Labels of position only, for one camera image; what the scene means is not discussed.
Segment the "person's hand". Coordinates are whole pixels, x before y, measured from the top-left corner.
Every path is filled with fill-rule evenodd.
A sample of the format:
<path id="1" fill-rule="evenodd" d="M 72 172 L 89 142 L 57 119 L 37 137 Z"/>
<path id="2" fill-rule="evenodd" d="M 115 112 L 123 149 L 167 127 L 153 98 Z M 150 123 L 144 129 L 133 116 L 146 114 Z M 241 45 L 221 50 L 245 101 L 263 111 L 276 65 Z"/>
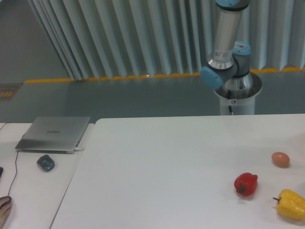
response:
<path id="1" fill-rule="evenodd" d="M 11 211 L 6 210 L 6 201 L 9 196 L 0 198 L 0 228 L 3 227 L 8 215 Z"/>

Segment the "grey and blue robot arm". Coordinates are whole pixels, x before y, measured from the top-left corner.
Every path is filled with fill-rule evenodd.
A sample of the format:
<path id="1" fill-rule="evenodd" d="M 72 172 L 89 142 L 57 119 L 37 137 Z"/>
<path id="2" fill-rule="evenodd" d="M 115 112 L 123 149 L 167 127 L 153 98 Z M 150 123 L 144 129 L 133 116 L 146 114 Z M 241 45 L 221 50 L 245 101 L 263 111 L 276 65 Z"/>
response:
<path id="1" fill-rule="evenodd" d="M 249 1 L 217 0 L 216 5 L 219 13 L 213 49 L 207 57 L 206 66 L 200 70 L 201 79 L 214 89 L 222 87 L 239 70 L 233 55 L 234 43 L 242 11 L 248 7 Z"/>

